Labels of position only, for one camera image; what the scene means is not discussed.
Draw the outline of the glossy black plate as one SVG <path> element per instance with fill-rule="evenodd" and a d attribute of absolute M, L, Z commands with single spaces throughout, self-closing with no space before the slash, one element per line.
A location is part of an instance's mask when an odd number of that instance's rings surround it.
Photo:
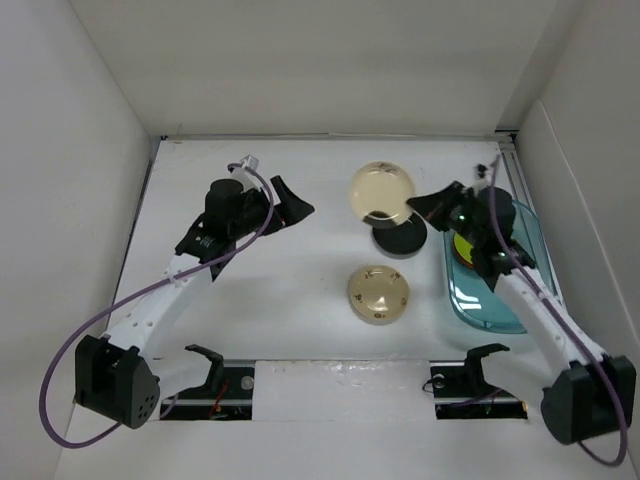
<path fill-rule="evenodd" d="M 372 238 L 377 248 L 385 255 L 398 258 L 411 257 L 425 245 L 428 230 L 424 220 L 417 214 L 399 226 L 372 229 Z"/>

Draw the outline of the beige plate with black patch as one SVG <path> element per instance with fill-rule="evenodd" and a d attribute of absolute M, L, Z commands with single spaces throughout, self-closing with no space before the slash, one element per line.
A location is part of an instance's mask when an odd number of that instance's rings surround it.
<path fill-rule="evenodd" d="M 414 182 L 400 166 L 371 162 L 352 177 L 349 201 L 357 218 L 376 229 L 391 229 L 406 222 L 412 209 L 407 201 L 415 196 Z"/>

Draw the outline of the beige plate with calligraphy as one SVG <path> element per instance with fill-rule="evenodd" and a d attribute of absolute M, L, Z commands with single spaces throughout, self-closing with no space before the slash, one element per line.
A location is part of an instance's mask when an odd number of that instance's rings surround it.
<path fill-rule="evenodd" d="M 404 275 L 386 265 L 366 265 L 347 284 L 354 313 L 366 323 L 383 326 L 396 322 L 406 311 L 410 286 Z"/>

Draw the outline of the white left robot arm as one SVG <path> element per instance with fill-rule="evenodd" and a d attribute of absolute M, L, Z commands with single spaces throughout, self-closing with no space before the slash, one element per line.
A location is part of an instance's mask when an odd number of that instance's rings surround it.
<path fill-rule="evenodd" d="M 137 304 L 126 318 L 77 344 L 76 402 L 119 426 L 138 429 L 167 397 L 219 394 L 226 381 L 221 354 L 191 344 L 185 359 L 172 362 L 157 358 L 157 349 L 233 257 L 314 211 L 280 176 L 265 180 L 253 170 L 235 169 L 214 181 L 203 212 L 176 245 L 162 279 L 132 295 Z"/>

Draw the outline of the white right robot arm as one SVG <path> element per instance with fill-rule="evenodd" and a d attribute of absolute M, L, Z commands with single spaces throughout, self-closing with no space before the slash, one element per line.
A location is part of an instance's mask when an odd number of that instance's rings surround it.
<path fill-rule="evenodd" d="M 534 257 L 514 237 L 516 208 L 498 187 L 453 182 L 414 208 L 436 230 L 470 245 L 474 274 L 516 315 L 544 359 L 543 370 L 518 365 L 503 343 L 468 350 L 459 379 L 469 394 L 505 391 L 538 407 L 552 437 L 563 445 L 618 432 L 628 443 L 636 369 L 590 339 L 543 282 Z"/>

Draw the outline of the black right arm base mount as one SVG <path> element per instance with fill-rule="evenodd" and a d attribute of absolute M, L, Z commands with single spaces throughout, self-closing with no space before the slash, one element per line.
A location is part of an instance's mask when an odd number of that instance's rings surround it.
<path fill-rule="evenodd" d="M 481 361 L 508 351 L 500 343 L 470 349 L 463 360 L 437 360 L 422 391 L 434 400 L 437 420 L 527 420 L 526 404 L 485 380 Z"/>

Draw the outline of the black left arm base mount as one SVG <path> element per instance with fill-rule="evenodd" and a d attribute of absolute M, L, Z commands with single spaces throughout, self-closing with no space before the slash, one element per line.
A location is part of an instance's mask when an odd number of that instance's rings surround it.
<path fill-rule="evenodd" d="M 252 419 L 255 366 L 252 360 L 225 360 L 205 347 L 191 344 L 185 351 L 206 360 L 203 385 L 181 389 L 159 405 L 164 421 L 249 421 Z"/>

